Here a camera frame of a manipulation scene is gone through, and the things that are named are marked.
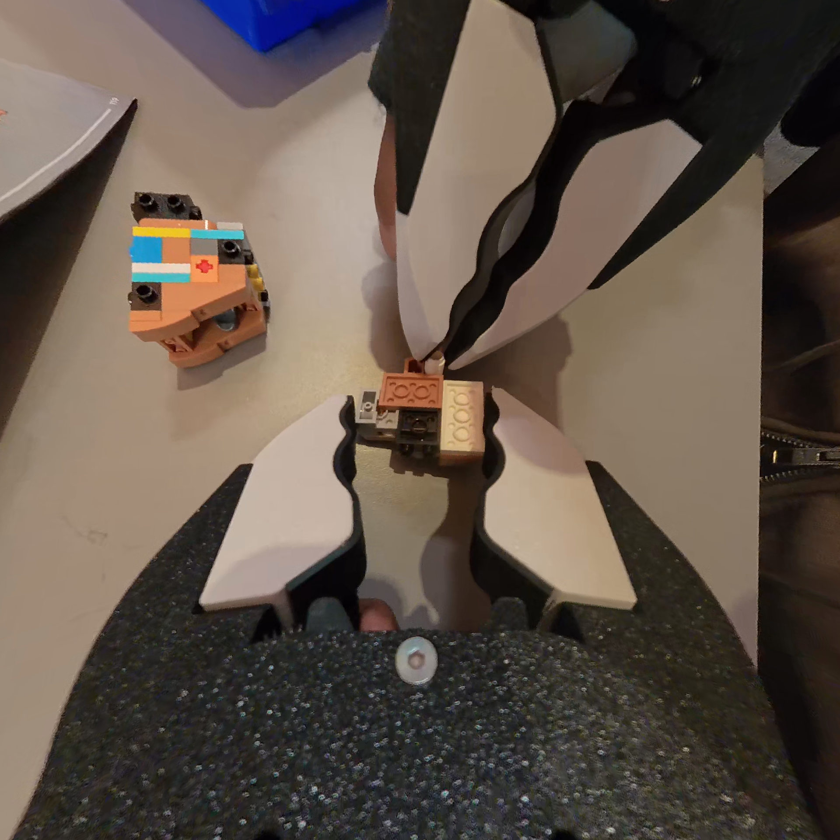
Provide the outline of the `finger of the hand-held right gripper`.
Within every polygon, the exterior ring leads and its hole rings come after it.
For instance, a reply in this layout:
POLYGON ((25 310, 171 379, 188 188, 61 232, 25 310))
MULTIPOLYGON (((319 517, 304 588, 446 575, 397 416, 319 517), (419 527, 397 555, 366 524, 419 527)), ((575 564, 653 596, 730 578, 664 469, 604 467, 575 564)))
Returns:
POLYGON ((450 368, 493 353, 578 298, 701 148, 670 120, 596 142, 563 190, 545 250, 512 282, 497 319, 450 368))
POLYGON ((415 359, 484 295, 504 227, 557 120, 534 23, 470 2, 414 198, 395 215, 398 302, 415 359))

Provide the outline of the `instruction booklet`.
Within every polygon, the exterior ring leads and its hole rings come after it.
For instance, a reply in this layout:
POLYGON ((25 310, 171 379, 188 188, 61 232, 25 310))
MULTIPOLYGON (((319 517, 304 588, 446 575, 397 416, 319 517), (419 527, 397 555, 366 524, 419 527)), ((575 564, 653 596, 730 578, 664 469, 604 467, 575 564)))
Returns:
POLYGON ((136 98, 1 59, 1 220, 99 147, 136 98))

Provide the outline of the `blue plastic bin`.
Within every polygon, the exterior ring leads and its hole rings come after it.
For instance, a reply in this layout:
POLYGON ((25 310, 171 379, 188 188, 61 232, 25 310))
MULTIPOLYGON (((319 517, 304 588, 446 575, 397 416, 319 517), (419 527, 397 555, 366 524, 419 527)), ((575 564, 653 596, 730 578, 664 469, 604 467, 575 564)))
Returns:
POLYGON ((202 1, 253 50, 266 54, 290 43, 333 47, 372 42, 385 2, 202 1))

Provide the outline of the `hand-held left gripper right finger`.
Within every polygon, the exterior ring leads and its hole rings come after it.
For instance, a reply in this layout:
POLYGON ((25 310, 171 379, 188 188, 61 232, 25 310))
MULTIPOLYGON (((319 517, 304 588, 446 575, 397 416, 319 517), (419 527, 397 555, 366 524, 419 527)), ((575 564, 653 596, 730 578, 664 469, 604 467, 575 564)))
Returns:
POLYGON ((595 489, 572 442, 500 387, 486 398, 471 570, 495 601, 530 613, 565 603, 632 610, 637 596, 595 489))

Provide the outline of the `grey desk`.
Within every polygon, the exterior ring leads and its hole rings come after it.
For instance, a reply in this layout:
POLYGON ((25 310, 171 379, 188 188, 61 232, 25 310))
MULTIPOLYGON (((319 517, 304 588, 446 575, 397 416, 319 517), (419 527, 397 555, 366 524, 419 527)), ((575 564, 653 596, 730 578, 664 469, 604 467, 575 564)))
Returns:
MULTIPOLYGON (((267 55, 199 2, 2 2, 2 57, 136 98, 130 127, 2 229, 2 838, 88 651, 232 470, 407 354, 373 180, 378 4, 267 55), (179 372, 128 331, 129 204, 245 224, 258 341, 179 372)), ((601 462, 757 649, 763 168, 603 289, 460 376, 601 462)))

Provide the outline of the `person's right hand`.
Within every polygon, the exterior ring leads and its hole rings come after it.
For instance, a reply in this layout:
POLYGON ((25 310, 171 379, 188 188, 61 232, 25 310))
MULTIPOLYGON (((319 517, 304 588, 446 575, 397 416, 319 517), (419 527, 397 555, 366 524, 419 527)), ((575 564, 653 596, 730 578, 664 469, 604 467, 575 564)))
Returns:
POLYGON ((377 158, 374 177, 374 207, 381 245, 392 261, 396 261, 396 145, 395 123, 388 112, 377 158))

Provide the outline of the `multicoloured brick model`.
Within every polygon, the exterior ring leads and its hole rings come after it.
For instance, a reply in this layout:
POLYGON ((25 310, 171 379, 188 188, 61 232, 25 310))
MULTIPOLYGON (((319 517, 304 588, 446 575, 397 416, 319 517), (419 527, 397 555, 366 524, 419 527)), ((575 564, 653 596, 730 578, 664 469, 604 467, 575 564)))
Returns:
POLYGON ((129 330, 185 370, 267 332, 270 295, 240 222, 205 218, 188 194, 136 192, 129 330))

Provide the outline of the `small brown brick assembly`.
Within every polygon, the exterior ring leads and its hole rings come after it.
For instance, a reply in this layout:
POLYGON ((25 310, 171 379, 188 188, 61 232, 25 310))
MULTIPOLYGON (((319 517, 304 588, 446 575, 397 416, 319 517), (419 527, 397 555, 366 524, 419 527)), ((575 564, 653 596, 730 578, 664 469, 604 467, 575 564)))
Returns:
POLYGON ((407 358, 400 371, 385 371, 362 389, 355 403, 358 441, 440 468, 480 463, 487 388, 447 378, 445 371, 426 375, 424 361, 407 358))

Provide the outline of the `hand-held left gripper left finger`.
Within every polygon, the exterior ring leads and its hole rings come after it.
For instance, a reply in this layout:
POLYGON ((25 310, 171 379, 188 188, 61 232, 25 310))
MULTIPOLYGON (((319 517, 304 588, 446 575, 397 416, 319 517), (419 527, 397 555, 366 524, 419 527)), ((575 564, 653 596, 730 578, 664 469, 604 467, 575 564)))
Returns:
POLYGON ((255 457, 198 602, 209 613, 354 594, 365 573, 354 399, 333 395, 255 457))

